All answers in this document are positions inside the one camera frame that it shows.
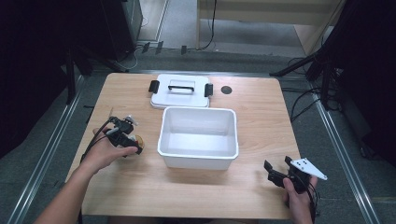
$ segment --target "human hand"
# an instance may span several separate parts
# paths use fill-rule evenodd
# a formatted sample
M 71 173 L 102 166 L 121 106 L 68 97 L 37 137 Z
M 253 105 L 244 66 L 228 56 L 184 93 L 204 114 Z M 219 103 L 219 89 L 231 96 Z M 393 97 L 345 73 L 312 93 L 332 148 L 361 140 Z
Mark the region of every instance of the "human hand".
M 318 178 L 312 176 L 310 179 L 311 185 L 315 188 L 318 183 Z M 294 224 L 311 224 L 311 200 L 307 192 L 298 194 L 294 189 L 293 183 L 290 179 L 284 178 L 283 185 L 285 186 L 285 194 L 283 195 L 283 201 L 289 202 L 289 209 L 291 212 L 291 220 Z M 311 195 L 314 194 L 312 189 L 309 189 Z
M 107 167 L 116 158 L 136 153 L 137 147 L 114 147 L 105 135 L 104 128 L 96 137 L 95 144 L 85 156 L 79 169 L 83 169 L 87 175 L 95 175 L 99 170 Z

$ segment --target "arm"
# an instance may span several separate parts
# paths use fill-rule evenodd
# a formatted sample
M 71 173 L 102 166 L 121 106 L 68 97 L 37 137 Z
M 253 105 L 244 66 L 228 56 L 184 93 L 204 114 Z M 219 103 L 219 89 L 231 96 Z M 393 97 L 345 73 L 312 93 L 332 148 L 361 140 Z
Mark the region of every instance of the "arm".
M 318 183 L 318 178 L 312 176 L 310 182 L 312 186 L 315 187 Z M 294 224 L 312 224 L 310 211 L 311 201 L 308 197 L 308 193 L 304 192 L 302 194 L 298 194 L 288 178 L 283 179 L 283 185 L 286 190 L 286 193 L 283 195 L 283 201 L 289 201 L 291 221 Z
M 116 158 L 131 155 L 136 147 L 116 148 L 99 133 L 100 139 L 90 150 L 81 165 L 73 172 L 67 183 L 50 202 L 35 223 L 76 223 L 91 178 Z

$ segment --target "finger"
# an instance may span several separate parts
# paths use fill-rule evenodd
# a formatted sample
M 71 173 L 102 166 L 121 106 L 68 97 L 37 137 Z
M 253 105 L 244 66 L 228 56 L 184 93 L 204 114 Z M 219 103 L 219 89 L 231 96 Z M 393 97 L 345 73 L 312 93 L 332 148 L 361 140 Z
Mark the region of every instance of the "finger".
M 314 186 L 314 188 L 316 188 L 317 184 L 318 184 L 318 178 L 316 176 L 312 175 L 309 182 L 311 183 L 312 186 Z
M 117 156 L 122 157 L 122 156 L 129 156 L 134 153 L 136 153 L 137 147 L 123 147 L 117 150 Z
M 293 183 L 288 178 L 283 178 L 283 185 L 285 186 L 285 190 L 288 192 L 289 196 L 297 194 L 296 190 L 294 189 Z
M 102 129 L 102 133 L 105 133 L 107 131 L 107 129 L 108 129 L 107 127 L 103 128 Z M 93 132 L 93 134 L 96 134 L 97 132 L 99 132 L 99 129 L 95 128 L 95 129 L 92 130 L 92 132 Z
M 282 201 L 283 201 L 284 203 L 287 203 L 287 202 L 289 201 L 289 194 L 288 194 L 287 192 L 285 192 L 285 193 L 282 195 Z

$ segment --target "white container lid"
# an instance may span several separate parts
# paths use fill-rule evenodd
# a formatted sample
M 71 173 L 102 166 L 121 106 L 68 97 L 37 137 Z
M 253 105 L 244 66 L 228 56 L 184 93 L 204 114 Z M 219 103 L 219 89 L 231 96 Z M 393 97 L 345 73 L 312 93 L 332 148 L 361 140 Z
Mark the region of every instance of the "white container lid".
M 151 96 L 154 108 L 168 106 L 209 107 L 209 97 L 205 97 L 205 85 L 209 78 L 160 74 L 159 87 Z

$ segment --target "white plastic bin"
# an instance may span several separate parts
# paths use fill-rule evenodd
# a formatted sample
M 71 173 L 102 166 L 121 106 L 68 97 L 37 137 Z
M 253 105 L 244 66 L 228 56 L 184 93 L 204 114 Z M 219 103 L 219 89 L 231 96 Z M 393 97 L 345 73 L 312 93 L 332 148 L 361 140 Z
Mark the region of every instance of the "white plastic bin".
M 169 167 L 227 170 L 239 154 L 235 112 L 166 107 L 158 152 Z

